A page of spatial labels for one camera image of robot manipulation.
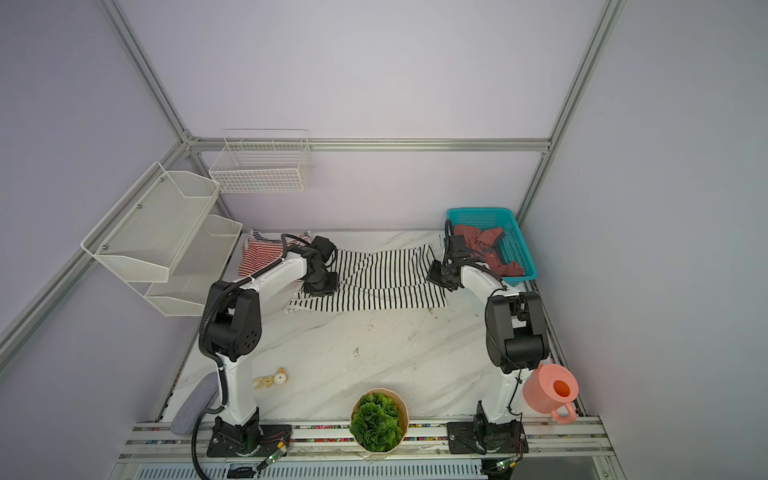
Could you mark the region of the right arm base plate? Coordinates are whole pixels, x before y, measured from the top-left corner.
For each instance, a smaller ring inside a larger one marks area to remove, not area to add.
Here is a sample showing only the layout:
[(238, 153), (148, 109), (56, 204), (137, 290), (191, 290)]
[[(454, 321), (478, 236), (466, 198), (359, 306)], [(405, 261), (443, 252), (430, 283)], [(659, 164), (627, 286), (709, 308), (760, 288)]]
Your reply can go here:
[(527, 454), (529, 445), (523, 424), (450, 422), (447, 437), (451, 454)]

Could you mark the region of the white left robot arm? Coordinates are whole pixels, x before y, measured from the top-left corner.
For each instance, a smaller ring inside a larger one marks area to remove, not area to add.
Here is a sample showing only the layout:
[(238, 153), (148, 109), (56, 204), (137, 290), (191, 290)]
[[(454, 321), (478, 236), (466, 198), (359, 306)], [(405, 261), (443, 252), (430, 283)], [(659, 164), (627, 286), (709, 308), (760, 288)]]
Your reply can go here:
[(264, 440), (259, 424), (259, 407), (246, 391), (245, 375), (251, 371), (248, 356), (262, 337), (261, 301), (300, 281), (308, 293), (326, 297), (338, 291), (339, 274), (330, 266), (338, 258), (338, 248), (328, 238), (316, 236), (307, 241), (283, 233), (281, 253), (266, 266), (232, 282), (218, 280), (209, 289), (198, 333), (198, 350), (216, 365), (219, 405), (206, 406), (197, 414), (191, 431), (191, 460), (197, 476), (206, 479), (197, 454), (202, 420), (213, 415), (211, 440), (223, 440), (235, 448), (237, 456), (248, 457), (263, 446), (274, 449), (255, 467), (236, 470), (244, 478), (256, 479), (287, 453), (292, 434), (290, 426)]

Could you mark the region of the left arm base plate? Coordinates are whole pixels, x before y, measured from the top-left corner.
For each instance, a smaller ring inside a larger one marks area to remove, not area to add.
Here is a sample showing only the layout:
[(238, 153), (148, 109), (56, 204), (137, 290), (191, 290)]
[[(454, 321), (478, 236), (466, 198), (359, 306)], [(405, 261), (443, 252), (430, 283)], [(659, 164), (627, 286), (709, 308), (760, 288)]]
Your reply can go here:
[(288, 424), (251, 423), (246, 426), (230, 425), (216, 421), (206, 456), (258, 457), (266, 458), (272, 454), (280, 442), (288, 444), (293, 428)]

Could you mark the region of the black white striped tank top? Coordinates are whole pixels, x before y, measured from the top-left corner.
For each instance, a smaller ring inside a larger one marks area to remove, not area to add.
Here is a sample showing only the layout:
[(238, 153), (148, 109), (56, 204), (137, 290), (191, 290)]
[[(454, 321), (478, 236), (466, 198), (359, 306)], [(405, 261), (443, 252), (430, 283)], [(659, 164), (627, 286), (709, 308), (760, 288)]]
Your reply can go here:
[(332, 271), (339, 275), (338, 290), (324, 297), (299, 291), (284, 311), (340, 313), (443, 308), (447, 305), (445, 290), (428, 281), (434, 259), (428, 244), (375, 253), (341, 250), (332, 265)]

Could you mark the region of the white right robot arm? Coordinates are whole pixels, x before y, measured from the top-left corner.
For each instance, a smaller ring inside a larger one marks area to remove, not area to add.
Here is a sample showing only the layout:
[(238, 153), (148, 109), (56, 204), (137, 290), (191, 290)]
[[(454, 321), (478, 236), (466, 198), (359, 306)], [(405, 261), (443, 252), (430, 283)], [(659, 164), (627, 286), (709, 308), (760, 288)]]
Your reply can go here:
[(510, 286), (483, 264), (464, 237), (454, 232), (450, 220), (444, 224), (443, 257), (432, 262), (428, 281), (451, 292), (465, 289), (481, 301), (486, 351), (500, 373), (478, 401), (471, 421), (447, 424), (449, 451), (526, 453), (523, 385), (550, 356), (541, 298)]

